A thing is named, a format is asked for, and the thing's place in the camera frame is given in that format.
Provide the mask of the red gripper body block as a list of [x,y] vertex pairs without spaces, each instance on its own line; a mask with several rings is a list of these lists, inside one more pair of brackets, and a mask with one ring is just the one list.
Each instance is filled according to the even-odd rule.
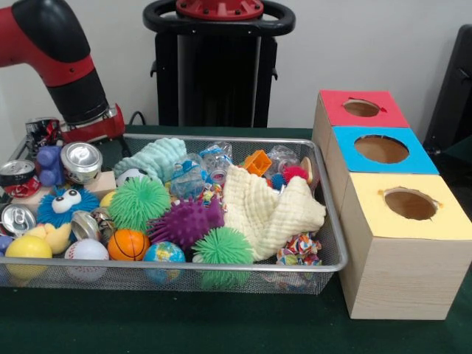
[[60,132],[65,143],[71,142],[97,142],[103,139],[118,139],[125,133],[125,121],[121,108],[114,105],[109,108],[99,119],[85,125],[60,124]]

